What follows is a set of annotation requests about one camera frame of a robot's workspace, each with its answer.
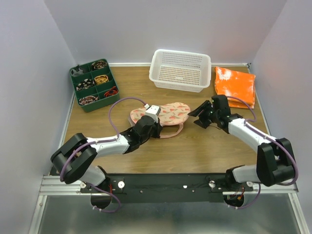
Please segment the pink floral laundry bag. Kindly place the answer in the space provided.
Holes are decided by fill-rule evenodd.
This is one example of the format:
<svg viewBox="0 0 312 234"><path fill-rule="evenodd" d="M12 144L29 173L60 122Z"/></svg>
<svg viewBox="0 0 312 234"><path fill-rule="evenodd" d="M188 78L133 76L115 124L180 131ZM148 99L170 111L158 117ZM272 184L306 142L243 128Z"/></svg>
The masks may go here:
<svg viewBox="0 0 312 234"><path fill-rule="evenodd" d="M189 117L188 114L191 111L191 108L185 103L173 102L165 105L160 105L160 109L161 110L158 117L160 120L160 125L162 127L178 126L178 130L176 132L171 134L161 133L160 138L175 137L182 131L184 123ZM141 117L145 115L145 112L145 107L140 107L132 110L129 116L129 123L131 124L131 126L134 126L141 119Z"/></svg>

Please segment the orange white cloth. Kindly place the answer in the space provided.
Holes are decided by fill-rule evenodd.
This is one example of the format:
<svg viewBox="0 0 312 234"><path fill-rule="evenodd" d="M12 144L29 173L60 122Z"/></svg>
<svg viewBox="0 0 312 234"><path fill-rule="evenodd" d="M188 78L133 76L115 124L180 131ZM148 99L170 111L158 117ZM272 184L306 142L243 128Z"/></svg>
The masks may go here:
<svg viewBox="0 0 312 234"><path fill-rule="evenodd" d="M252 109L255 105L256 75L215 67L214 87L218 95L239 98Z"/></svg>

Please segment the white plastic basket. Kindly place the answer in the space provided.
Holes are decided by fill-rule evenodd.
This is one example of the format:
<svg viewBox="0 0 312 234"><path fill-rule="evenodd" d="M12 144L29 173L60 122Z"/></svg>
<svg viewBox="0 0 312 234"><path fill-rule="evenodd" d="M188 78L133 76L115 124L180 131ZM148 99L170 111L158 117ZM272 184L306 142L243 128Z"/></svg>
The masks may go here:
<svg viewBox="0 0 312 234"><path fill-rule="evenodd" d="M176 50L155 51L149 79L157 88L199 93L210 86L211 58L206 54Z"/></svg>

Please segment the green compartment tray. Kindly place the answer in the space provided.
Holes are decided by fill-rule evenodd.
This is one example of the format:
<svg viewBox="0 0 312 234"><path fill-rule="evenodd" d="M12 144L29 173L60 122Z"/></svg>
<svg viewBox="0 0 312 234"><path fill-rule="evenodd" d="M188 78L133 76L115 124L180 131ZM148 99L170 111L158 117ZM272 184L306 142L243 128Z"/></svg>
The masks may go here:
<svg viewBox="0 0 312 234"><path fill-rule="evenodd" d="M104 58L100 58L95 61L99 61L99 60L107 61ZM72 77L70 75L77 103L80 98L83 98L86 96L98 96L99 97L98 101L88 104L88 105L81 106L78 103L78 106L81 107L82 110L86 113L112 105L120 99L119 88L114 78L114 75L112 73L112 70L109 66L109 63L108 63L108 66L103 69L92 71L91 64L95 61L88 62L85 64L79 64L81 69L83 69L84 71L83 75L78 76L78 77ZM82 90L82 91L76 91L76 85L82 82L84 79L92 79L95 82L95 86Z"/></svg>

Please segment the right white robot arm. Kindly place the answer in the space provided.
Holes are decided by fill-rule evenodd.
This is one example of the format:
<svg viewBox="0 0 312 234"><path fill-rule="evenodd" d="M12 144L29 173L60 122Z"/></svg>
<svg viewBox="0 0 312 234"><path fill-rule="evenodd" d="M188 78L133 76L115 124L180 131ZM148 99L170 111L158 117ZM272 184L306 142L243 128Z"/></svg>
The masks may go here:
<svg viewBox="0 0 312 234"><path fill-rule="evenodd" d="M290 186L298 179L298 167L290 141L275 138L252 126L251 120L233 114L225 95L212 96L188 115L196 117L194 123L204 129L215 123L218 128L242 140L257 154L255 165L242 165L226 171L225 187L235 191L242 183L260 183Z"/></svg>

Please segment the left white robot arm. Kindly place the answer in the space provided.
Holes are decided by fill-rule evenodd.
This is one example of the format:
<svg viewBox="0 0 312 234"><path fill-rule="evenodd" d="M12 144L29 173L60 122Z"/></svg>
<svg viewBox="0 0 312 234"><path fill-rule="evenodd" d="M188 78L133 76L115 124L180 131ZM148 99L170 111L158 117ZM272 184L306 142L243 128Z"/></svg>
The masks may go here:
<svg viewBox="0 0 312 234"><path fill-rule="evenodd" d="M149 138L159 138L161 130L160 120L156 115L144 115L133 127L118 136L86 138L78 133L51 156L51 162L59 172L60 181L66 184L78 180L91 183L96 192L102 193L108 187L108 180L103 169L92 166L94 159L97 156L133 152Z"/></svg>

